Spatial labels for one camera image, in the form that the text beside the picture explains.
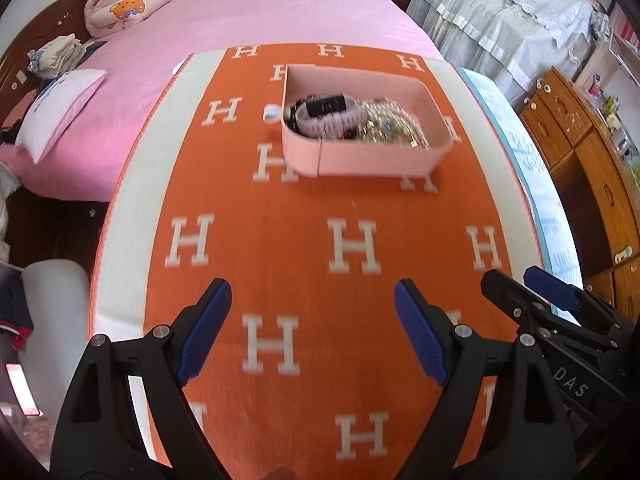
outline cartoon bear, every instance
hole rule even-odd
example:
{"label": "cartoon bear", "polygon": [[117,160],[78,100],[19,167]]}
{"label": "cartoon bear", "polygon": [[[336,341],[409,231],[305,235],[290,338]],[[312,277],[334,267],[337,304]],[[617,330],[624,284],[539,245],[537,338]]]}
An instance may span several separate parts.
{"label": "cartoon bear", "polygon": [[129,16],[145,12],[145,3],[142,0],[120,0],[109,9],[116,18],[124,20]]}

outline drawer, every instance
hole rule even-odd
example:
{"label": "drawer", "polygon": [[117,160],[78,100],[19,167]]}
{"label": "drawer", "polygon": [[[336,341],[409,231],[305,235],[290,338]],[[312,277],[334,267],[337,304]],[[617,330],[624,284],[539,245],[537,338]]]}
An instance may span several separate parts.
{"label": "drawer", "polygon": [[533,136],[549,168],[554,167],[571,150],[548,108],[538,95],[524,108],[520,119]]}
{"label": "drawer", "polygon": [[637,253],[640,236],[636,218],[622,177],[604,140],[598,132],[592,131],[575,149],[575,153],[598,204],[612,261],[627,246],[631,247],[631,254]]}
{"label": "drawer", "polygon": [[[560,124],[571,145],[576,146],[591,129],[591,120],[587,112],[555,71],[552,70],[546,75],[542,85],[536,95],[540,96],[551,115]],[[549,92],[545,92],[545,86],[548,86]]]}
{"label": "drawer", "polygon": [[613,305],[615,300],[615,296],[613,295],[613,273],[606,272],[605,274],[586,280],[584,282],[584,288],[596,294],[596,296],[600,296],[610,305]]}
{"label": "drawer", "polygon": [[629,319],[638,320],[640,314],[640,260],[631,260],[628,264],[613,271],[616,286],[616,308]]}

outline blue gripper pad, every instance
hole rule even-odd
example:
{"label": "blue gripper pad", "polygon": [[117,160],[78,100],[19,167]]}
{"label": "blue gripper pad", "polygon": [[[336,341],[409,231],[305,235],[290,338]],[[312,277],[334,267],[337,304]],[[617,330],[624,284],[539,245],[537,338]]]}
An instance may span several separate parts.
{"label": "blue gripper pad", "polygon": [[394,303],[422,371],[435,380],[438,386],[443,386],[449,373],[444,362],[442,344],[403,282],[396,284]]}
{"label": "blue gripper pad", "polygon": [[575,310],[579,301],[571,286],[539,267],[524,272],[524,284],[560,310]]}
{"label": "blue gripper pad", "polygon": [[175,373],[180,386],[199,375],[231,309],[231,286],[221,281],[180,348],[180,366]]}

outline bolt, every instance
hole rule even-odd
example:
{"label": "bolt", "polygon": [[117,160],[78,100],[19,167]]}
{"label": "bolt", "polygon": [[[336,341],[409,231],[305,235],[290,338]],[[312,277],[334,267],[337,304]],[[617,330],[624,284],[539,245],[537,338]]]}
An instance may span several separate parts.
{"label": "bolt", "polygon": [[158,325],[154,328],[153,335],[158,339],[167,337],[169,335],[169,327],[167,325]]}
{"label": "bolt", "polygon": [[520,342],[524,346],[533,346],[536,343],[536,340],[533,338],[531,334],[522,334],[520,336]]}
{"label": "bolt", "polygon": [[454,330],[460,337],[469,337],[474,332],[467,325],[456,325]]}
{"label": "bolt", "polygon": [[104,334],[96,334],[91,338],[91,346],[102,346],[107,341],[107,336]]}

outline dark wooden floor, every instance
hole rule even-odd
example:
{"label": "dark wooden floor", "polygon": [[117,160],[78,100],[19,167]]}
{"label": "dark wooden floor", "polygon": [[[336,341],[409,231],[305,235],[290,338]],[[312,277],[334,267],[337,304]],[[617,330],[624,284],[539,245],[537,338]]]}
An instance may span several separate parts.
{"label": "dark wooden floor", "polygon": [[20,188],[6,201],[9,225],[4,240],[9,261],[19,267],[50,258],[78,262],[91,277],[105,202],[64,202]]}

